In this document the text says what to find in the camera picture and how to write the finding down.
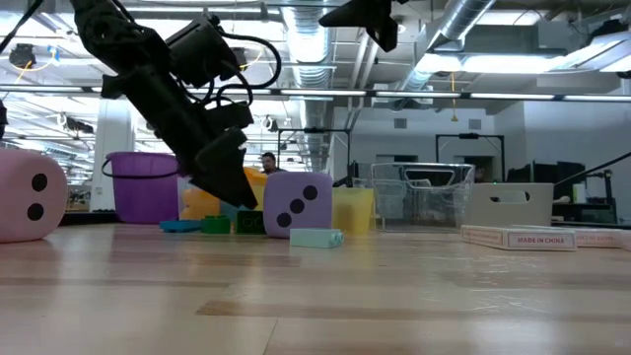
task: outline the purple foam die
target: purple foam die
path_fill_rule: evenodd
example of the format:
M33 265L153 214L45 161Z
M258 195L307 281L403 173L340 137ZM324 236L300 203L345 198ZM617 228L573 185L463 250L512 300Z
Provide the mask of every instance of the purple foam die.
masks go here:
M294 228L331 228L333 179L322 173L274 173L267 178L263 221L270 237Z

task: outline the purple bucket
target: purple bucket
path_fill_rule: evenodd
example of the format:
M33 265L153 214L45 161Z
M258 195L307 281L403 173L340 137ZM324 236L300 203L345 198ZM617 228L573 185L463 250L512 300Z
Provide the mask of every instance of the purple bucket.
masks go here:
M159 153L117 152L111 160L116 215L125 223L158 224L178 217L177 175L163 178L119 178L116 176L159 176L177 170L174 156Z

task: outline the green block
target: green block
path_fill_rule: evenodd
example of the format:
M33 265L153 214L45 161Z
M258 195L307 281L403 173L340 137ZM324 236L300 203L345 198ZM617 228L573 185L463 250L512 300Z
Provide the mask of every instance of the green block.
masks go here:
M235 225L236 234L264 235L262 211L239 211L237 213L237 223Z
M201 233L230 234L230 218L221 216L206 216L201 221Z
M335 248L344 243L340 230L327 229L292 229L289 234L291 247Z

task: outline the black dot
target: black dot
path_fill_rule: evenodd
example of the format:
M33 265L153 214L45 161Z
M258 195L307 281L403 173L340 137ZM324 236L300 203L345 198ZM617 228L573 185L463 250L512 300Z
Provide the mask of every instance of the black dot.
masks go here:
M303 196L309 201L313 201L317 197L317 188L313 185L305 187L303 190Z
M29 207L29 212L27 213L29 219L32 221L39 221L43 216L43 206L39 203L34 203Z
M289 209L295 214L303 213L305 210L305 202L300 198L296 198L289 204Z
M289 213L281 213L276 217L276 223L278 223L280 227L287 228L292 224L292 216L290 216Z
M46 174L37 174L31 180L31 186L35 192L41 192L48 186L48 177Z

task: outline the blue block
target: blue block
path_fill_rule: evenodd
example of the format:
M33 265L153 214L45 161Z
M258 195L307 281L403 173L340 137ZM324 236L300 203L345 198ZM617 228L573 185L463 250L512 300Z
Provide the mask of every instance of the blue block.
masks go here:
M340 230L327 229L292 229L289 234L291 247L335 248L344 243Z
M166 233L188 233L201 230L201 221L160 222L160 229Z

